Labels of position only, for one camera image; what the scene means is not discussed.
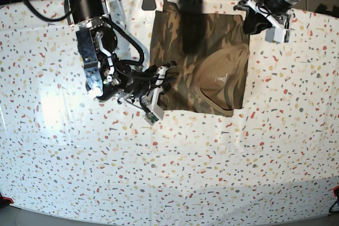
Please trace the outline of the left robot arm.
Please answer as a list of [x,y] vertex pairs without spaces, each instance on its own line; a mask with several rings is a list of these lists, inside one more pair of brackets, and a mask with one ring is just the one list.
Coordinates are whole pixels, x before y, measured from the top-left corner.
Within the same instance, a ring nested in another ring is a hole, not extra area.
[[265,31],[267,42],[290,41],[291,21],[295,14],[292,8],[300,0],[247,0],[239,1],[234,10],[246,12],[243,31],[248,35]]

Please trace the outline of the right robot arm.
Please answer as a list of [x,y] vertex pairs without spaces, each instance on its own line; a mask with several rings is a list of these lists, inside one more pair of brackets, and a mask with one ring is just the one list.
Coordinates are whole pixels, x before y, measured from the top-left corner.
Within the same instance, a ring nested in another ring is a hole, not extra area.
[[143,111],[153,125],[164,117],[159,97],[170,89],[176,66],[171,61],[144,69],[142,47],[110,16],[108,0],[63,0],[71,12],[69,25],[76,25],[78,52],[84,63],[89,97],[99,101],[116,98],[119,104]]

